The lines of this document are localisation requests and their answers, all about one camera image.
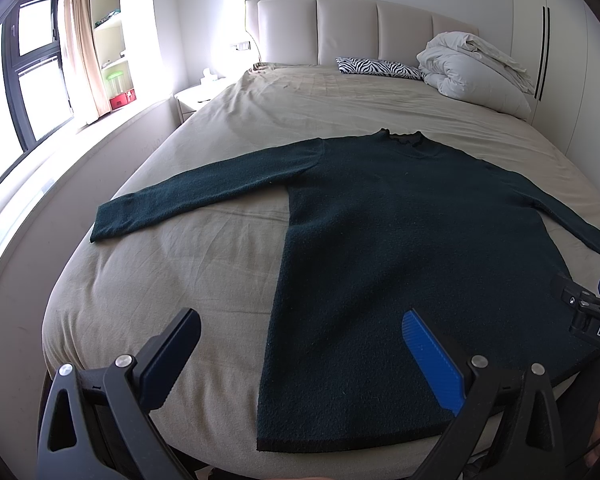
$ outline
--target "dark green sweater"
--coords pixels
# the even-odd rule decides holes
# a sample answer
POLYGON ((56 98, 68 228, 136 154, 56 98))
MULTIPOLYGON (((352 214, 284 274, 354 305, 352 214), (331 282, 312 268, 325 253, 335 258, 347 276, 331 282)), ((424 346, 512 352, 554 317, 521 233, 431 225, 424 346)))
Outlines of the dark green sweater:
POLYGON ((100 206, 91 241, 279 184, 290 217, 258 449, 355 449, 439 433, 452 415, 400 332, 412 307, 468 355, 520 369, 540 362, 554 383, 593 355, 551 297, 552 276, 568 270, 536 210, 599 253, 600 231, 524 176, 420 133, 304 140, 186 171, 100 206))

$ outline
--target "sweater sleeve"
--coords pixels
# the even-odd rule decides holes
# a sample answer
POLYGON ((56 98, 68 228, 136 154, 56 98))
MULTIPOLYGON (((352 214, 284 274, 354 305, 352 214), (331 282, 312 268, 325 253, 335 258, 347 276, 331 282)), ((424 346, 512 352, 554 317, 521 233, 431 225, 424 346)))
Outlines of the sweater sleeve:
POLYGON ((581 240, 589 249, 600 254, 600 229, 585 222, 571 208, 542 191, 528 178, 488 162, 485 162, 485 165, 497 178, 521 196, 525 205, 542 211, 581 240))
POLYGON ((323 153, 322 139, 303 140, 184 171, 101 205, 91 242, 126 235, 205 205, 281 184, 314 167, 323 153))

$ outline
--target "sweater collar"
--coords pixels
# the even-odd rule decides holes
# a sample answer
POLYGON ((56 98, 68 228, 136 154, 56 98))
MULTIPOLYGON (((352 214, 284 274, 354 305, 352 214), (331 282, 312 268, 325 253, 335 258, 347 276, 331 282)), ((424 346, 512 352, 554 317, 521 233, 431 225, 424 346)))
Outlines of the sweater collar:
POLYGON ((379 142, 403 155, 418 158, 434 156, 440 150, 440 144, 434 140, 427 139, 421 131, 414 134, 392 134, 383 128, 374 137, 379 142))

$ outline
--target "red box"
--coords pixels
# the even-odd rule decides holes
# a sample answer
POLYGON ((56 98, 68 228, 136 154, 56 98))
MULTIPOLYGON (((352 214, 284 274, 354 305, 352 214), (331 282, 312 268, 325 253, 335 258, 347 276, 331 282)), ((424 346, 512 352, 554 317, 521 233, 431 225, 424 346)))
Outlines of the red box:
POLYGON ((124 105, 129 104, 129 98, 126 95, 126 92, 120 95, 116 95, 113 99, 109 99, 111 103, 111 109, 117 110, 118 108, 123 107, 124 105))
POLYGON ((131 101, 136 100, 136 91, 132 88, 128 92, 124 92, 123 94, 116 95, 113 99, 109 99, 111 103, 111 109, 117 110, 118 108, 122 108, 124 105, 128 105, 131 101))

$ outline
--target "zebra print pillow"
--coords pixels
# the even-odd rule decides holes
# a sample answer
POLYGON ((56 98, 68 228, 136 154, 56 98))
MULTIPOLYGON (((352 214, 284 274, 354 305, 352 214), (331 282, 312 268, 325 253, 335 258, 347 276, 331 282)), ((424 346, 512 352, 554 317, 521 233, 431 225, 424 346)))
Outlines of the zebra print pillow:
POLYGON ((337 57, 338 68, 343 74, 382 75, 422 81, 422 72, 413 66, 382 59, 363 57, 337 57))

